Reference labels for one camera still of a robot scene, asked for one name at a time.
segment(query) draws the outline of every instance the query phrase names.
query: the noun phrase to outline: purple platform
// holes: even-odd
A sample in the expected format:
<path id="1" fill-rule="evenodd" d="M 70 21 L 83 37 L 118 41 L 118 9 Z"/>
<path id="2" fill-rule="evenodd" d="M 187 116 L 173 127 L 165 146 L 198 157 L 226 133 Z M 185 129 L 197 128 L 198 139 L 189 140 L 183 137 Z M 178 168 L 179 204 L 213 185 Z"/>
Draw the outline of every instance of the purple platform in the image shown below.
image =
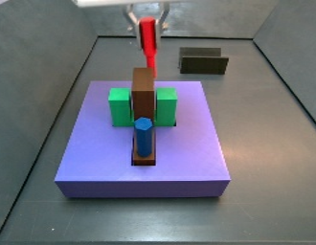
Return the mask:
<path id="1" fill-rule="evenodd" d="M 94 81 L 55 182 L 68 197 L 220 196 L 230 182 L 199 81 L 157 81 L 178 92 L 177 126 L 157 127 L 157 165 L 131 165 L 133 128 L 112 127 L 108 93 L 130 81 Z"/>

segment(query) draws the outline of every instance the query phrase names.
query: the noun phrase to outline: gray wall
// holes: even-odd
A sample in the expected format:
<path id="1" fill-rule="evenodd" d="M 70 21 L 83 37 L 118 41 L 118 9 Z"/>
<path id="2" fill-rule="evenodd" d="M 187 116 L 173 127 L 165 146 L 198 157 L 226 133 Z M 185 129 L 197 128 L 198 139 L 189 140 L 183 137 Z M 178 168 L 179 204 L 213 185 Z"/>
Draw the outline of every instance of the gray wall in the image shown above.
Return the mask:
<path id="1" fill-rule="evenodd" d="M 316 0 L 281 0 L 254 42 L 316 121 Z"/>
<path id="2" fill-rule="evenodd" d="M 71 0 L 0 5 L 0 229 L 96 39 Z"/>
<path id="3" fill-rule="evenodd" d="M 278 0 L 199 0 L 171 4 L 166 36 L 253 38 Z M 83 9 L 99 35 L 131 35 L 122 7 Z M 135 5 L 135 14 L 158 17 L 158 4 Z"/>

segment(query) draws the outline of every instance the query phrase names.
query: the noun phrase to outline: table surface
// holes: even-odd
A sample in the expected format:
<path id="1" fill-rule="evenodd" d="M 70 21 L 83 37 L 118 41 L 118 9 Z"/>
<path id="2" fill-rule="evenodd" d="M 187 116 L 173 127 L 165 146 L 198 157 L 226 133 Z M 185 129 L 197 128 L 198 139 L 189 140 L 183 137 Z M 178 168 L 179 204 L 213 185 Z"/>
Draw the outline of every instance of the table surface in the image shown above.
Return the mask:
<path id="1" fill-rule="evenodd" d="M 163 39 L 158 80 L 201 80 L 232 174 L 220 198 L 68 199 L 54 183 L 91 80 L 131 80 L 133 38 L 100 38 L 0 234 L 12 242 L 316 241 L 316 125 L 249 40 Z M 181 75 L 181 47 L 220 47 L 225 76 Z"/>

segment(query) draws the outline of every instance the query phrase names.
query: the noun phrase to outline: blue cylinder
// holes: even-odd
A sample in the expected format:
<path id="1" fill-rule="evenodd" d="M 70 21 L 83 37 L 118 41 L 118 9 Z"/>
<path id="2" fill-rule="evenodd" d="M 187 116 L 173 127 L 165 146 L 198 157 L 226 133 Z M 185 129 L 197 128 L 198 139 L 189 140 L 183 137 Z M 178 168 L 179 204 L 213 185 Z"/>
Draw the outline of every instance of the blue cylinder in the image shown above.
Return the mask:
<path id="1" fill-rule="evenodd" d="M 137 153 L 141 157 L 149 157 L 153 154 L 153 121 L 147 118 L 139 118 L 134 122 L 137 137 Z"/>

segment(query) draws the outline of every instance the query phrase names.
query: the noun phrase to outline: tall brown block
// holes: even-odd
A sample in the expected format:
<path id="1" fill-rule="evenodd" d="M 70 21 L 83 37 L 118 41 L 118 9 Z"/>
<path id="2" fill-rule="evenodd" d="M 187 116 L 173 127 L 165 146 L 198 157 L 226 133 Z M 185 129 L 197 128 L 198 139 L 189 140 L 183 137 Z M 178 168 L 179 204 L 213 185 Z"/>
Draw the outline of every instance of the tall brown block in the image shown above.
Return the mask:
<path id="1" fill-rule="evenodd" d="M 157 165 L 157 132 L 153 131 L 153 154 L 149 157 L 141 157 L 138 155 L 137 148 L 137 135 L 133 135 L 133 153 L 131 153 L 131 164 L 134 166 L 155 166 Z"/>
<path id="2" fill-rule="evenodd" d="M 155 81 L 153 68 L 134 68 L 131 85 L 134 119 L 155 121 Z"/>

